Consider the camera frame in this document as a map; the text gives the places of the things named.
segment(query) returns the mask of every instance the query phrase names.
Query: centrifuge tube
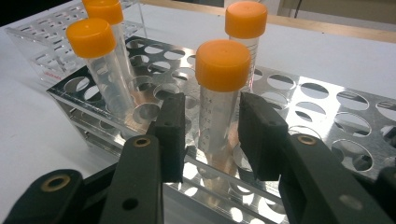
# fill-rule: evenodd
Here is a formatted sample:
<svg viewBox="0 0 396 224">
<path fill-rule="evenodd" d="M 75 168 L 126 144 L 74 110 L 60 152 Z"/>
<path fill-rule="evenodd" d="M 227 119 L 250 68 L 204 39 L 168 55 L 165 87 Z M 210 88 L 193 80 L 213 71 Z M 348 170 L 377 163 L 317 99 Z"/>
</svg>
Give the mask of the centrifuge tube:
<svg viewBox="0 0 396 224">
<path fill-rule="evenodd" d="M 121 74 L 110 24 L 99 18 L 76 21 L 67 27 L 66 36 L 76 55 L 85 60 L 107 109 L 125 120 L 134 105 Z"/>
<path fill-rule="evenodd" d="M 123 14 L 119 0 L 85 0 L 85 9 L 89 18 L 101 18 L 110 23 L 117 41 L 116 55 L 119 60 L 122 75 L 127 83 L 135 77 L 128 51 L 125 47 L 125 38 L 122 28 Z"/>
<path fill-rule="evenodd" d="M 251 92 L 259 39 L 265 31 L 267 7 L 258 2 L 236 2 L 227 7 L 225 32 L 231 40 L 244 44 L 250 51 L 251 63 L 246 85 L 241 91 Z"/>
<path fill-rule="evenodd" d="M 228 144 L 236 98 L 248 78 L 250 53 L 241 43 L 218 39 L 202 44 L 195 58 L 201 86 L 197 147 L 215 153 Z"/>
</svg>

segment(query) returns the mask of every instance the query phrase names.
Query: test tube rack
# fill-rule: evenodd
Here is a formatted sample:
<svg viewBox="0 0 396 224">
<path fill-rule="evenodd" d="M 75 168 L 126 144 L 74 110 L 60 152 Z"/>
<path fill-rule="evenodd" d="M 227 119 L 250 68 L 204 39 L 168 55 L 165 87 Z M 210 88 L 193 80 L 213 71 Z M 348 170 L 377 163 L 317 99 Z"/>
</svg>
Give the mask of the test tube rack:
<svg viewBox="0 0 396 224">
<path fill-rule="evenodd" d="M 128 125 L 106 110 L 86 67 L 47 90 L 88 145 L 119 156 L 125 142 L 121 132 L 145 133 L 163 99 L 184 92 L 189 149 L 184 180 L 165 187 L 236 222 L 288 223 L 277 182 L 254 180 L 238 147 L 226 149 L 210 164 L 207 155 L 195 148 L 199 114 L 195 51 L 138 36 L 129 38 L 126 47 L 138 75 L 129 85 L 137 107 Z M 395 165 L 395 100 L 261 66 L 256 66 L 253 92 L 285 119 L 291 134 L 321 138 L 352 172 L 376 179 L 382 168 Z M 231 146 L 238 144 L 236 125 L 230 130 Z"/>
<path fill-rule="evenodd" d="M 124 14 L 138 15 L 122 22 L 125 39 L 140 30 L 147 37 L 139 0 L 120 3 Z M 87 17 L 83 4 L 77 3 L 18 27 L 7 27 L 6 32 L 43 83 L 50 87 L 85 65 L 71 49 L 65 30 L 71 23 Z"/>
</svg>

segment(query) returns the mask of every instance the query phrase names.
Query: orange screw cap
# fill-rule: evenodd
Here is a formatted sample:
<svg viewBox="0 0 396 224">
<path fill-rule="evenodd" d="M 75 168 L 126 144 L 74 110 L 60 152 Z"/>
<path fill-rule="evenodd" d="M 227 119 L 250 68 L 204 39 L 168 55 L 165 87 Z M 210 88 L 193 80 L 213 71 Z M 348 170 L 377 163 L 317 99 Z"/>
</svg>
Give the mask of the orange screw cap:
<svg viewBox="0 0 396 224">
<path fill-rule="evenodd" d="M 247 82 L 250 53 L 241 43 L 228 39 L 207 41 L 195 57 L 198 83 L 211 91 L 237 91 Z"/>
<path fill-rule="evenodd" d="M 116 47 L 110 24 L 99 18 L 70 24 L 66 36 L 73 51 L 81 58 L 102 57 Z"/>
<path fill-rule="evenodd" d="M 257 2 L 236 2 L 227 7 L 225 32 L 241 39 L 256 38 L 264 34 L 267 7 Z"/>
<path fill-rule="evenodd" d="M 123 21 L 122 7 L 119 0 L 90 0 L 84 6 L 89 18 L 101 18 L 110 23 L 110 25 Z"/>
<path fill-rule="evenodd" d="M 84 6 L 85 6 L 85 4 L 87 4 L 87 3 L 91 2 L 91 1 L 92 1 L 92 0 L 81 0 L 82 5 L 84 5 Z"/>
</svg>

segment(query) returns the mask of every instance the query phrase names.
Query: metal test tube rack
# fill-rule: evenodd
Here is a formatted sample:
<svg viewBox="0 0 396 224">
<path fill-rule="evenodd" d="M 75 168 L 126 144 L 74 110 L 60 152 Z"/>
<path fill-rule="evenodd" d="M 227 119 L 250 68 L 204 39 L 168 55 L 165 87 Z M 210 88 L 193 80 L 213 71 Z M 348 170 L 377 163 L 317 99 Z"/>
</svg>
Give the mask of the metal test tube rack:
<svg viewBox="0 0 396 224">
<path fill-rule="evenodd" d="M 235 221 L 288 223 L 277 182 L 255 181 L 243 165 L 244 158 L 231 147 L 219 155 L 226 159 L 214 159 L 211 164 L 195 148 L 199 113 L 195 51 L 137 36 L 128 39 L 126 46 L 138 74 L 130 85 L 137 108 L 127 125 L 106 110 L 86 67 L 47 90 L 86 142 L 120 155 L 125 142 L 121 131 L 145 133 L 164 97 L 184 92 L 189 148 L 184 183 L 166 186 Z M 382 168 L 394 166 L 395 100 L 259 66 L 253 92 L 273 105 L 289 124 L 290 133 L 321 138 L 352 172 L 375 179 Z M 231 146 L 237 144 L 236 126 L 232 124 Z"/>
</svg>

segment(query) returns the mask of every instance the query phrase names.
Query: bolt hole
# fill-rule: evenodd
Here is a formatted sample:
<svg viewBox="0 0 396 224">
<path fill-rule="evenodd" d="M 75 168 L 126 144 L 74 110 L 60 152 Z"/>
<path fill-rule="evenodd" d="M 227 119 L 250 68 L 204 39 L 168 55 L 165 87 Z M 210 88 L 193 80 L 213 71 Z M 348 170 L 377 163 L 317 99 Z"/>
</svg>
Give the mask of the bolt hole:
<svg viewBox="0 0 396 224">
<path fill-rule="evenodd" d="M 64 182 L 64 179 L 63 178 L 56 178 L 56 179 L 53 179 L 53 180 L 51 180 L 50 182 L 49 182 L 49 187 L 51 187 L 51 188 L 55 188 L 55 187 L 57 187 L 57 186 L 60 186 L 62 183 Z"/>
<path fill-rule="evenodd" d="M 125 210 L 132 210 L 139 205 L 139 202 L 136 199 L 127 199 L 123 202 L 122 208 Z"/>
<path fill-rule="evenodd" d="M 313 137 L 308 136 L 308 135 L 300 135 L 297 138 L 301 143 L 309 145 L 309 146 L 312 146 L 317 142 Z"/>
<path fill-rule="evenodd" d="M 139 138 L 134 140 L 134 146 L 136 147 L 145 147 L 149 145 L 150 141 L 148 138 Z"/>
<path fill-rule="evenodd" d="M 62 189 L 70 182 L 70 176 L 68 175 L 54 175 L 48 178 L 41 185 L 41 190 L 44 192 L 53 192 L 58 189 Z"/>
</svg>

